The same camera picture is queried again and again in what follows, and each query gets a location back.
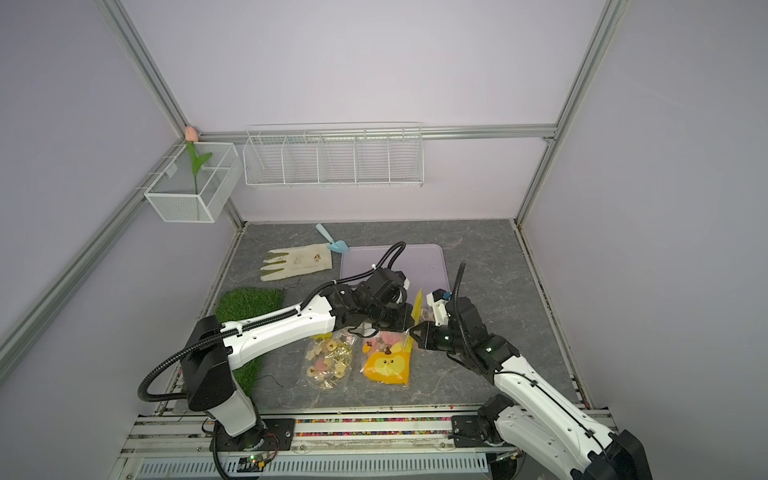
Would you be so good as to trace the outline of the clear ziploc bag of cookies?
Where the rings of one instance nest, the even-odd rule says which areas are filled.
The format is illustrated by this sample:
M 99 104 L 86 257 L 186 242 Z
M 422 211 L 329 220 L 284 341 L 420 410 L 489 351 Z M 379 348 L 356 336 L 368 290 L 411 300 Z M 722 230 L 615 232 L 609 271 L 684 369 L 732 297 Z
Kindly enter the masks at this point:
M 431 334 L 431 329 L 433 327 L 433 324 L 431 323 L 429 313 L 431 312 L 429 307 L 425 307 L 425 300 L 424 300 L 424 293 L 422 290 L 420 290 L 413 303 L 413 318 L 415 320 L 415 325 L 418 325 L 419 323 L 423 322 L 429 322 L 430 328 L 429 328 L 429 334 L 428 342 L 429 342 L 429 336 Z M 412 351 L 412 341 L 410 339 L 410 335 L 408 332 L 408 339 L 405 346 L 406 351 Z

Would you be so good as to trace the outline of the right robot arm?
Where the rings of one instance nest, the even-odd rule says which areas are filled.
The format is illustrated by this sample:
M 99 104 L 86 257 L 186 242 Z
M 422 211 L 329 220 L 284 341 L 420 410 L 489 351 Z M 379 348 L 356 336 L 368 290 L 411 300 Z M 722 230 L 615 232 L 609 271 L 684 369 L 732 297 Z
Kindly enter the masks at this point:
M 641 441 L 590 417 L 552 387 L 504 337 L 491 334 L 476 306 L 453 289 L 430 293 L 433 321 L 410 331 L 423 350 L 443 351 L 499 390 L 478 411 L 482 441 L 508 443 L 559 479 L 649 479 Z

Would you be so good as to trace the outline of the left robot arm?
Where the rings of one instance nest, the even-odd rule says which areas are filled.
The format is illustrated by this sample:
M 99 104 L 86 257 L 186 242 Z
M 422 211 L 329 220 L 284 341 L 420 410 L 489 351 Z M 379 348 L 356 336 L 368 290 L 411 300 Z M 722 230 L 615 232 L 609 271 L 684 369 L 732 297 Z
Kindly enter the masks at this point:
M 264 431 L 251 398 L 234 371 L 272 350 L 304 338 L 346 330 L 362 337 L 405 332 L 414 321 L 407 301 L 409 282 L 393 266 L 406 244 L 393 244 L 370 270 L 326 282 L 299 304 L 242 320 L 199 320 L 180 351 L 141 381 L 138 398 L 147 403 L 186 401 L 205 412 L 231 437 Z

